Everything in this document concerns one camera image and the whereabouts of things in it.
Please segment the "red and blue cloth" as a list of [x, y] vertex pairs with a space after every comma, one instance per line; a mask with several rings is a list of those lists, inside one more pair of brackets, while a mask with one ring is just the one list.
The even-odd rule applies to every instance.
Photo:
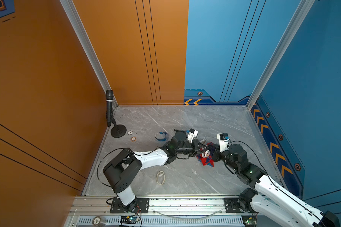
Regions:
[[213, 154], [213, 151], [211, 150], [211, 145], [214, 145], [214, 143], [209, 142], [206, 144], [206, 146], [208, 147], [208, 150], [210, 151], [210, 155], [207, 158], [203, 157], [204, 151], [201, 154], [196, 156], [198, 161], [200, 161], [203, 164], [203, 166], [214, 167], [214, 161], [212, 160], [212, 156], [211, 156]]

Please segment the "pink white watch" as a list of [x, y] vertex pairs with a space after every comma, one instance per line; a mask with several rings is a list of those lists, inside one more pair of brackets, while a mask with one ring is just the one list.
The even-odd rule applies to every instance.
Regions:
[[210, 151], [207, 150], [203, 153], [203, 157], [207, 158], [210, 155]]

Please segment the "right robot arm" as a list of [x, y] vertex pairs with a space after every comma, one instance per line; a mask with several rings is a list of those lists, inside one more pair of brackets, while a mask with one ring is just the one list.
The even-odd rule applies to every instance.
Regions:
[[212, 159], [248, 185], [239, 195], [245, 212], [260, 213], [282, 227], [338, 227], [338, 217], [302, 201], [272, 179], [264, 168], [251, 163], [247, 152], [238, 144], [217, 145]]

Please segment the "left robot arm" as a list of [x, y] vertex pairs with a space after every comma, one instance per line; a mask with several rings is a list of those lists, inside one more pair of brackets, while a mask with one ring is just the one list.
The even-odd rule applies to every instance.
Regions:
[[135, 206], [136, 196], [131, 183], [139, 171], [172, 163], [179, 154], [188, 158], [208, 151], [207, 145], [197, 139], [195, 130], [176, 131], [170, 141], [148, 152], [136, 152], [123, 148], [102, 170], [113, 192], [125, 207]]

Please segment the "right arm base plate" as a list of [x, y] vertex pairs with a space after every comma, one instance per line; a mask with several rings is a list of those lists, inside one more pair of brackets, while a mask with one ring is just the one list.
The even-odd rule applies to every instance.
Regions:
[[238, 198], [234, 197], [226, 197], [224, 198], [224, 208], [226, 213], [249, 213], [250, 210], [246, 210], [243, 208]]

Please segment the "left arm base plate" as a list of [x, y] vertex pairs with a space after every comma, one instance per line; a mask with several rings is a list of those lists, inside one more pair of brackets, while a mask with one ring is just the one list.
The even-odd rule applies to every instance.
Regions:
[[125, 206], [119, 198], [112, 199], [110, 213], [148, 213], [149, 198], [135, 198], [133, 202]]

